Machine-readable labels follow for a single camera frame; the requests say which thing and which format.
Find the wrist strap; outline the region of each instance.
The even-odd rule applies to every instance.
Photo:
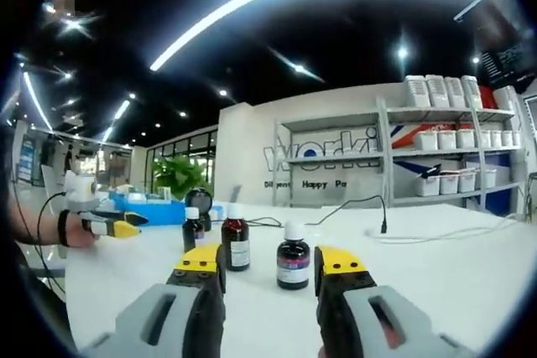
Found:
[[[67,247],[69,247],[69,245],[67,244],[67,234],[65,227],[67,225],[68,214],[68,210],[62,210],[60,212],[60,216],[58,217],[58,237],[60,238],[60,244]]]

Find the potted plant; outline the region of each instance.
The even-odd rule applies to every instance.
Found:
[[[211,186],[205,181],[206,165],[181,155],[173,158],[161,158],[153,163],[155,184],[157,187],[169,187],[177,200],[183,200],[189,190],[202,187],[212,194]]]

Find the shelving unit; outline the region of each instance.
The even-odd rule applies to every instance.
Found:
[[[442,157],[459,161],[461,169],[467,166],[467,157],[478,156],[479,169],[486,169],[485,157],[495,153],[511,153],[520,150],[521,147],[500,147],[500,148],[483,148],[481,139],[481,127],[483,123],[507,123],[509,119],[514,117],[512,111],[502,111],[495,109],[476,109],[470,105],[466,108],[438,108],[438,107],[386,107],[385,100],[382,97],[377,99],[377,105],[374,110],[347,114],[342,116],[332,117],[310,117],[292,122],[276,122],[274,129],[274,167],[278,167],[280,163],[289,165],[289,198],[287,205],[338,205],[345,200],[321,200],[308,201],[298,200],[293,195],[293,170],[297,166],[307,166],[308,164],[319,163],[351,163],[358,161],[378,161],[382,172],[382,189],[383,197],[387,205],[411,205],[411,204],[426,204],[426,203],[442,203],[448,200],[467,200],[471,197],[479,196],[480,210],[485,211],[487,195],[506,190],[515,189],[523,186],[519,182],[500,184],[491,189],[485,188],[485,175],[481,175],[481,183],[477,184],[478,190],[455,195],[437,195],[431,197],[402,197],[396,198],[394,195],[394,161],[403,161],[406,159],[433,158]],[[392,149],[391,131],[393,127],[404,124],[430,123],[442,124],[451,123],[456,127],[461,127],[464,123],[472,124],[476,131],[476,147],[454,150],[434,150],[423,151],[416,149]],[[293,144],[293,136],[297,133],[306,132],[328,132],[337,129],[352,129],[359,127],[375,127],[377,130],[378,148],[370,153],[352,153],[344,155],[313,155],[311,157],[294,158],[287,156],[286,158],[278,159],[278,153],[275,152],[277,147],[281,145],[279,139],[279,129],[285,127],[289,131],[290,144]],[[273,169],[273,183],[276,184],[277,169]],[[277,203],[278,186],[273,186],[273,202]]]

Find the black ceiling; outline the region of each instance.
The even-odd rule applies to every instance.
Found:
[[[62,34],[60,14],[43,12],[21,54],[52,125],[101,136],[134,93],[109,141],[149,146],[216,124],[219,110],[234,102],[401,81],[404,74],[481,75],[471,63],[472,33],[453,21],[473,0],[257,0],[160,70],[149,69],[171,42],[227,1],[78,1],[74,18],[90,21],[91,38],[76,30]],[[404,70],[395,58],[402,43],[409,49]],[[283,58],[319,79],[297,74]],[[73,78],[62,80],[55,68]],[[221,88],[228,97],[217,94]],[[78,101],[65,105],[69,99]],[[15,113],[43,126],[27,96]],[[62,123],[62,116],[79,114],[83,127]]]

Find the white bottle cap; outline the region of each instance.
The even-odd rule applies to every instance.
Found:
[[[200,218],[200,211],[197,207],[185,207],[187,220],[198,220]]]
[[[227,205],[227,218],[232,220],[242,220],[242,208],[236,203],[230,203]]]
[[[299,241],[304,239],[304,224],[296,221],[287,221],[285,223],[284,238],[287,241]]]

